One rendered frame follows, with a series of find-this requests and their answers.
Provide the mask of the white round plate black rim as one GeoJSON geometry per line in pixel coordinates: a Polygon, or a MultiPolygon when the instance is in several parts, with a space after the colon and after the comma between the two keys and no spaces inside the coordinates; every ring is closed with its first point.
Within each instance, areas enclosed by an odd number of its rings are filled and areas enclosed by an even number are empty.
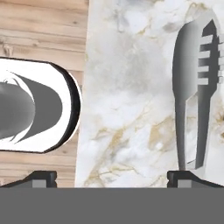
{"type": "Polygon", "coordinates": [[[49,61],[0,56],[0,151],[47,153],[80,123],[81,90],[49,61]]]}

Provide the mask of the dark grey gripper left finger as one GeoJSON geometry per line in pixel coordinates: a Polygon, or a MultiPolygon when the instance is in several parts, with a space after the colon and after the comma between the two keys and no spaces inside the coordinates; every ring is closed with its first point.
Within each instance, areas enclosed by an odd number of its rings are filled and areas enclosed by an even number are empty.
{"type": "Polygon", "coordinates": [[[33,171],[27,177],[3,185],[4,188],[22,187],[22,188],[56,188],[56,171],[33,171]]]}

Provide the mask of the grey metal tongs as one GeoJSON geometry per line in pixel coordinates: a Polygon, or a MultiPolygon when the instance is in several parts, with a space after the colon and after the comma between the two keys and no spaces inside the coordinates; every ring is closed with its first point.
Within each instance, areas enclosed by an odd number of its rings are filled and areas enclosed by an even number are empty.
{"type": "Polygon", "coordinates": [[[210,18],[205,23],[194,20],[179,30],[172,60],[172,91],[175,98],[175,126],[178,168],[186,169],[186,103],[198,96],[196,158],[193,167],[204,166],[211,98],[220,80],[221,36],[210,18]]]}

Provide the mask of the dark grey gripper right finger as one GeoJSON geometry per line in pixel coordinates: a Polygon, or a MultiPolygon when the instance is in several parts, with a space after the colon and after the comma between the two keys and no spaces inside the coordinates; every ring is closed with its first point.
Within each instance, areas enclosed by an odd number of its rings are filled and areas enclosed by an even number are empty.
{"type": "Polygon", "coordinates": [[[169,188],[223,188],[223,185],[200,179],[190,171],[168,171],[167,179],[169,188]]]}

